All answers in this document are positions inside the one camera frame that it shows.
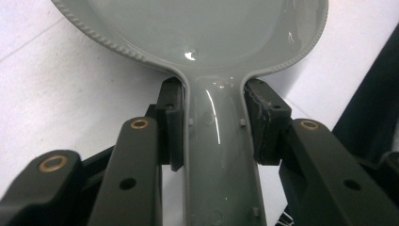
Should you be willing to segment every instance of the brass screw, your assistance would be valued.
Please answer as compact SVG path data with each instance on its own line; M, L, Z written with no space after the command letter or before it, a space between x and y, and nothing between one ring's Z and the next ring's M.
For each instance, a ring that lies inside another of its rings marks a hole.
M48 166L48 164L52 161L59 161L58 163L54 165ZM54 155L51 157L48 157L44 161L42 161L39 165L39 170L41 172L52 172L52 171L57 171L61 168L63 168L65 165L67 165L68 162L68 157L64 155Z
M134 129L144 129L149 126L150 122L146 120L135 120L130 124Z
M302 121L300 124L309 130L317 130L319 128L319 125L313 121Z

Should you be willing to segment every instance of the glossy gray surface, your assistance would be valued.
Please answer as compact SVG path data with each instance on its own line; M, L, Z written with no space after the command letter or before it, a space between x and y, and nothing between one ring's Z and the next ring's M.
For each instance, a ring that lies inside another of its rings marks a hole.
M187 224L264 225L243 86L311 50L327 0L55 4L94 40L184 82Z

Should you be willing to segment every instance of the gray ceramic object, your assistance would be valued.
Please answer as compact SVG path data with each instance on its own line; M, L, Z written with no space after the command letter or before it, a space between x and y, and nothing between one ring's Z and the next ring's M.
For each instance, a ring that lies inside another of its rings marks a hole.
M184 83L186 224L265 225L243 87L311 50L327 0L53 2L100 44Z

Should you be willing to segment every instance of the white floor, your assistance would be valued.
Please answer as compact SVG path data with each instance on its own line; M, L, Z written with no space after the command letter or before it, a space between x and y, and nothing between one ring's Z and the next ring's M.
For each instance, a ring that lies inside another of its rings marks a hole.
M300 63L265 80L293 109L333 128L399 22L397 0L330 0L324 35ZM112 146L144 115L169 75L103 48L50 0L0 0L0 195L33 158L83 159ZM267 221L286 205L277 167L260 167ZM182 171L164 167L164 225L183 225Z

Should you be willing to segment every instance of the white table surface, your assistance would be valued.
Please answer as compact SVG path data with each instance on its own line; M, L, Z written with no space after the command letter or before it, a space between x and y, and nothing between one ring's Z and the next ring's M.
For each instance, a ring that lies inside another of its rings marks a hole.
M300 63L265 80L293 109L332 128L399 22L397 0L330 0L325 32ZM0 0L0 195L55 149L83 159L143 116L169 75L87 38L50 0ZM260 167L269 225L286 205L278 167ZM164 167L164 225L183 225L183 172Z

